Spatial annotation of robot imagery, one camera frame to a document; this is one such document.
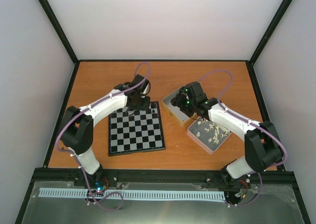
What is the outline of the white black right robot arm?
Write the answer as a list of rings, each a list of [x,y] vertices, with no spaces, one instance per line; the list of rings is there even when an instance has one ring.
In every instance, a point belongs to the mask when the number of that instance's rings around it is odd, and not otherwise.
[[[188,117],[197,114],[224,126],[244,142],[244,156],[224,167],[222,179],[227,184],[244,175],[279,166],[287,159],[284,145],[271,122],[251,120],[229,109],[218,98],[208,98],[197,81],[182,86],[171,104]]]

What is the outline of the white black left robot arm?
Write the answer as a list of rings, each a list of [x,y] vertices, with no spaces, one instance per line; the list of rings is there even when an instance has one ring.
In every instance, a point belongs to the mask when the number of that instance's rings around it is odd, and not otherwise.
[[[66,109],[55,145],[62,142],[65,151],[74,157],[86,175],[85,179],[92,186],[102,182],[102,165],[92,150],[94,127],[111,113],[128,107],[132,110],[145,110],[149,107],[148,93],[151,83],[141,75],[136,75],[132,82],[114,87],[107,95],[86,106]]]

